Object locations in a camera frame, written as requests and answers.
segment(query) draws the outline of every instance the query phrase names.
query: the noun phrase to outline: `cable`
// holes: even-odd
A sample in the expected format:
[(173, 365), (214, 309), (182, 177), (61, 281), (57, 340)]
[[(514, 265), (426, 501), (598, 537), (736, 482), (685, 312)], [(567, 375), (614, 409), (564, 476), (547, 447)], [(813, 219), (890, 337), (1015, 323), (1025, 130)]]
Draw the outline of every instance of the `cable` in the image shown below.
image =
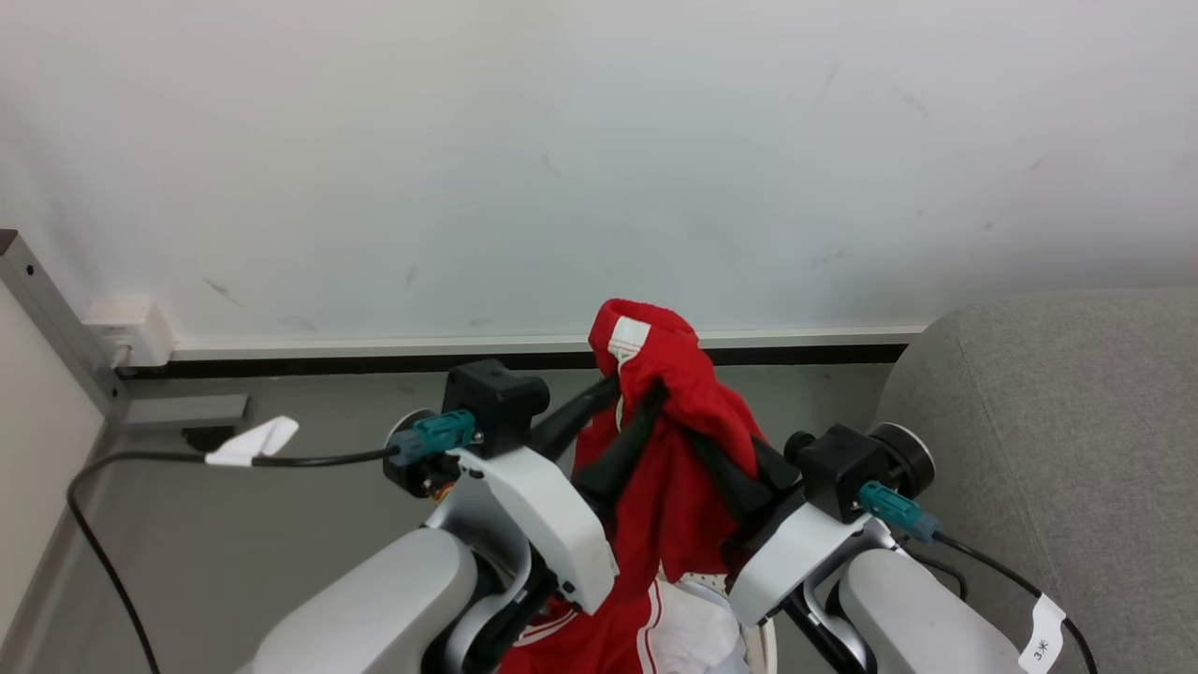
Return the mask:
[[(327, 468), (333, 466), (367, 463), (386, 459), (393, 454), (395, 454), (395, 450), (374, 450), (356, 455), (310, 459), (254, 457), (252, 466), (261, 468)], [(75, 492), (79, 490), (79, 485), (83, 484), (85, 479), (93, 475), (101, 468), (119, 461), (205, 463), (205, 455), (141, 451), (116, 453), (84, 467), (84, 469), (71, 480), (71, 485), (67, 486), (67, 509), (71, 511), (71, 516), (74, 518), (75, 524), (79, 526), (79, 530), (83, 533), (83, 538), (91, 547), (91, 552), (96, 553), (96, 558), (99, 560), (101, 566), (104, 567), (104, 573), (107, 573), (108, 579), (111, 581), (113, 589), (116, 590), (116, 595), (121, 597), (121, 603), (125, 606), (125, 613), (129, 615), (129, 623), (133, 624), (133, 631), (137, 632), (138, 640), (141, 643), (141, 651), (145, 654), (146, 664), (150, 667), (151, 674), (162, 674), (158, 669), (158, 660), (153, 655), (153, 649), (150, 646), (150, 637), (146, 636), (145, 626), (141, 625), (141, 619), (138, 617), (137, 609), (133, 608), (133, 600), (129, 599), (129, 593), (125, 589), (125, 584), (121, 583), (121, 577), (116, 573), (116, 567), (113, 566), (113, 560), (108, 559), (108, 554), (104, 553), (103, 546), (99, 545), (96, 533), (87, 526), (87, 520), (83, 516), (83, 509), (79, 508), (79, 500), (75, 498)]]
[(944, 564), (943, 561), (932, 559), (930, 557), (924, 557), (919, 553), (913, 553), (910, 551), (907, 551), (907, 557), (922, 564), (924, 566), (934, 569), (937, 571), (943, 571), (944, 573), (952, 576), (952, 578), (956, 579), (957, 582), (957, 587), (960, 588), (960, 590), (957, 591), (957, 596), (961, 599), (961, 601), (966, 601), (969, 597), (969, 583), (966, 582), (964, 573), (961, 573), (960, 571), (949, 566), (948, 564)]
[[(993, 569), (994, 571), (998, 571), (1003, 576), (1006, 576), (1012, 582), (1015, 582), (1015, 584), (1027, 590), (1028, 594), (1036, 597), (1037, 600), (1040, 599), (1041, 595), (1043, 595), (1040, 588), (1036, 588), (1027, 578), (1011, 571), (994, 558), (970, 548), (969, 546), (962, 544), (961, 541), (954, 539), (952, 536), (949, 536), (943, 532), (937, 532), (932, 534), (932, 538), (944, 544), (945, 546), (957, 551), (958, 553), (972, 557), (978, 561), (985, 564), (986, 566)], [(1085, 669), (1090, 674), (1097, 674), (1099, 667), (1094, 662), (1094, 652), (1090, 651), (1090, 644), (1085, 642), (1085, 637), (1082, 636), (1082, 631), (1078, 630), (1077, 625), (1073, 624), (1073, 619), (1065, 617), (1065, 621), (1063, 623), (1063, 625), (1065, 626), (1065, 630), (1069, 630), (1069, 633), (1072, 634), (1073, 639), (1077, 642), (1077, 648), (1078, 650), (1082, 651), (1082, 658), (1085, 660)]]

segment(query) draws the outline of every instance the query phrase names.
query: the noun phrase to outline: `power outlet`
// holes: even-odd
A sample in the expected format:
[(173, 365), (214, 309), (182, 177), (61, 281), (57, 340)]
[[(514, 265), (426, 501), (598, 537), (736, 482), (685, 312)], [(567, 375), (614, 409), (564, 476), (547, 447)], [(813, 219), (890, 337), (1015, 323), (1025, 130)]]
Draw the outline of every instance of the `power outlet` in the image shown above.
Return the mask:
[(92, 302), (83, 318), (116, 366), (163, 366), (175, 336), (149, 297), (125, 296)]

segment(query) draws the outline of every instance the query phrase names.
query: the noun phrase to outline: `white wall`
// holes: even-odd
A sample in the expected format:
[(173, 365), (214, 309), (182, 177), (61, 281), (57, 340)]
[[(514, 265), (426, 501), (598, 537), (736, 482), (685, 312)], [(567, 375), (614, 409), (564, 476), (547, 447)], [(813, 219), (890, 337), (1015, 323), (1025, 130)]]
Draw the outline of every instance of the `white wall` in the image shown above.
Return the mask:
[(0, 643), (102, 421), (0, 283)]
[(183, 342), (1198, 281), (1188, 0), (8, 0), (0, 201)]

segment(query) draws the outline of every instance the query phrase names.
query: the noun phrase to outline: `floor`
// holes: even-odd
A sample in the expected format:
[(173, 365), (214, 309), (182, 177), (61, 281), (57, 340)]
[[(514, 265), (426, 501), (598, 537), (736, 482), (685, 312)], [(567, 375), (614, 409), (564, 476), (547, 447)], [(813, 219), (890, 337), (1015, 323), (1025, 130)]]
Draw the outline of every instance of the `floor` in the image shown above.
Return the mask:
[[(725, 368), (775, 447), (798, 430), (872, 423), (888, 365)], [(565, 401), (598, 375), (544, 377)], [(344, 376), (135, 383), (139, 397), (248, 393), (252, 423), (285, 414), (300, 432), (290, 456), (380, 447), (407, 412), (438, 408), (444, 375)], [(177, 432), (122, 437), (119, 449), (187, 451)], [(388, 482), (379, 466), (325, 470), (206, 470), (193, 464), (122, 464), (102, 481), (96, 530), (121, 571), (168, 674), (232, 673), (296, 606), (431, 511)], [(98, 563), (80, 555), (29, 669), (128, 674), (145, 664)], [(786, 620), (780, 670), (829, 672)]]

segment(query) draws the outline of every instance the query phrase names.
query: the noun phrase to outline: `gray fabric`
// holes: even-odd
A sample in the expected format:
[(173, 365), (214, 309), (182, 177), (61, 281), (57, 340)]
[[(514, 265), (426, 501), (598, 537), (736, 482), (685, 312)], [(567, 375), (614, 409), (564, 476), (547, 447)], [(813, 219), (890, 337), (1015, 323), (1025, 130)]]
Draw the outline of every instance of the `gray fabric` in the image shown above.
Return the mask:
[[(1198, 670), (1198, 289), (1030, 295), (927, 328), (879, 421), (937, 462), (950, 534), (1075, 619), (1101, 672)], [(1018, 649), (1031, 599), (943, 547)], [(1071, 650), (1054, 672), (1084, 672)]]

